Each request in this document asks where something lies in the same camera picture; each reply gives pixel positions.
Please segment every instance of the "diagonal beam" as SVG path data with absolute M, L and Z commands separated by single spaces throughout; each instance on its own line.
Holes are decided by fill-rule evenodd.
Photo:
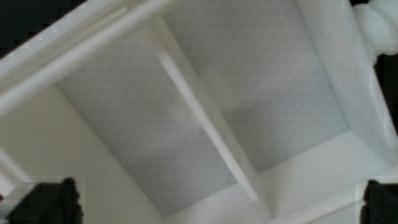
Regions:
M 108 26 L 73 46 L 32 74 L 21 74 L 23 79 L 16 77 L 18 80 L 11 80 L 11 83 L 0 83 L 0 116 L 9 113 L 41 90 L 73 73 L 112 44 L 137 31 L 147 21 L 172 9 L 179 2 L 181 0 L 142 1 L 131 10 L 126 10 L 126 13 Z
M 270 220 L 266 200 L 259 186 L 258 173 L 236 141 L 218 108 L 215 106 L 206 88 L 186 59 L 167 24 L 158 19 L 146 29 L 149 45 L 154 48 L 160 63 L 169 73 L 179 93 L 194 111 L 208 137 L 215 144 L 222 159 L 240 186 L 247 192 L 265 221 Z

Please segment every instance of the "white strut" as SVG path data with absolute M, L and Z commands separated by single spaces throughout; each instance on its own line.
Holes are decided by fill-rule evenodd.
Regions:
M 371 0 L 353 12 L 375 63 L 380 54 L 398 54 L 398 0 Z

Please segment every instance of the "black object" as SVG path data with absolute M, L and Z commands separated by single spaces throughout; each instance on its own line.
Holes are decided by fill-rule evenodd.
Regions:
M 393 117 L 394 127 L 398 128 L 398 55 L 380 55 L 375 65 L 375 72 L 385 103 L 389 107 L 389 114 Z
M 368 4 L 369 0 L 350 0 L 352 5 Z
M 398 184 L 369 180 L 364 202 L 361 224 L 398 224 Z
M 0 0 L 0 58 L 85 0 Z
M 21 200 L 7 220 L 11 224 L 82 224 L 80 194 L 75 181 L 39 184 Z

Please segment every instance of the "white panel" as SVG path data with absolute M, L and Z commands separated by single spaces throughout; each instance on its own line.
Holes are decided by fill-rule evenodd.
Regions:
M 139 186 L 55 88 L 0 119 L 0 152 L 14 164 L 14 168 L 7 166 L 12 187 L 19 181 L 76 178 L 83 223 L 162 223 Z
M 238 185 L 206 198 L 167 218 L 167 224 L 265 224 Z
M 261 173 L 274 214 L 282 216 L 314 204 L 387 167 L 361 139 L 346 132 Z
M 396 132 L 348 0 L 297 2 L 352 131 L 396 163 Z
M 236 183 L 140 34 L 60 82 L 163 213 Z
M 348 129 L 293 0 L 188 0 L 165 21 L 258 170 Z
M 325 217 L 314 220 L 309 224 L 357 224 L 359 211 L 355 204 L 339 209 Z
M 362 181 L 377 174 L 396 173 L 396 168 L 387 168 L 387 162 L 352 132 L 341 134 L 261 173 L 274 205 L 266 224 L 306 224 L 353 204 Z M 242 190 L 233 186 L 167 218 L 167 224 L 234 223 L 233 220 L 256 224 L 259 216 L 245 203 Z
M 268 221 L 270 213 L 258 173 L 162 19 L 156 20 L 146 31 L 149 45 L 153 46 L 158 60 L 176 84 L 178 91 L 192 108 L 192 112 L 218 150 L 233 176 L 252 203 L 256 204 L 259 214 L 265 218 L 263 221 Z

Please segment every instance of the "translucent panel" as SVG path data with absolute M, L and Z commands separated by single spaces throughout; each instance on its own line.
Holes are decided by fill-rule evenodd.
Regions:
M 140 35 L 59 86 L 169 215 L 236 181 Z
M 346 130 L 293 0 L 188 0 L 165 20 L 261 171 Z

